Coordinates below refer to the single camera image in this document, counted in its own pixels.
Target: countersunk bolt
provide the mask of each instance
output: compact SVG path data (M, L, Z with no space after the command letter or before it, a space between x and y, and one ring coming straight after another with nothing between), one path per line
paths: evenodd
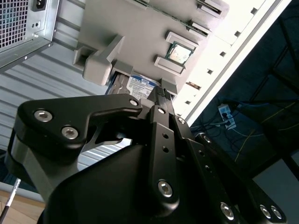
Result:
M226 203L221 202L220 208L222 213L226 216L226 218L228 218L228 220L234 220L234 213Z
M34 117L41 122L48 122L53 118L50 112L43 110L35 111Z
M137 106L138 105L138 103L135 101L135 100L130 100L130 103L132 104L132 105L134 105L134 106Z
M204 140L206 140L207 143L211 143L211 140L206 135L204 135Z
M162 108L158 108L158 111L159 111L160 113L162 113L162 114L165 114L165 113L166 113L165 110L163 110Z
M161 194L164 197L171 197L172 196L172 188L167 182L160 181L158 183L158 188L159 188L159 191L161 192Z
M273 213L276 215L277 218L282 219L280 212L274 206L271 206Z
M260 209L261 209L261 211L262 211L262 213L267 217L267 218L271 218L271 215L270 215L270 213L268 212L268 210L266 209L266 207L265 206L263 206L262 204L260 205Z
M61 134L66 137L67 139L75 139L78 137L78 131L73 127L64 127L61 130Z
M183 125L186 123L184 119L178 118L179 122L181 122Z

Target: wooden floor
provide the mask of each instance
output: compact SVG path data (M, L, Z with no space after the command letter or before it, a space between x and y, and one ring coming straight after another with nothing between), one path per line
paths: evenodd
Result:
M0 209L3 211L9 193L0 191ZM36 224L44 209L44 203L15 196L3 224Z

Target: power supply fan grille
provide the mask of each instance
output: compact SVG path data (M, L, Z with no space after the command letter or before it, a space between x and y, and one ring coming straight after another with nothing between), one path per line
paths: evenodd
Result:
M0 0L0 51L24 40L29 0Z

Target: power strip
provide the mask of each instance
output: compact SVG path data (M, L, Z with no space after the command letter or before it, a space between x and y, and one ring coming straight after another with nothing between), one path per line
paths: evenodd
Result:
M227 130L237 127L237 125L235 123L235 119L233 118L233 115L231 114L230 108L227 104L221 104L218 107L218 110L222 117L222 120L224 122L227 121L227 123L228 123L227 125L225 125Z

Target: corrugated metal panel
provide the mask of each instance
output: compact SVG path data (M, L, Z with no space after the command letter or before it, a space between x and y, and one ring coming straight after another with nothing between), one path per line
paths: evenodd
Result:
M74 50L78 43L85 0L61 0L54 41Z
M33 99L105 94L107 87L82 78L72 65L74 52L59 44L35 55L0 75L0 149L6 150L18 106ZM79 168L94 164L128 145L102 146L79 157Z

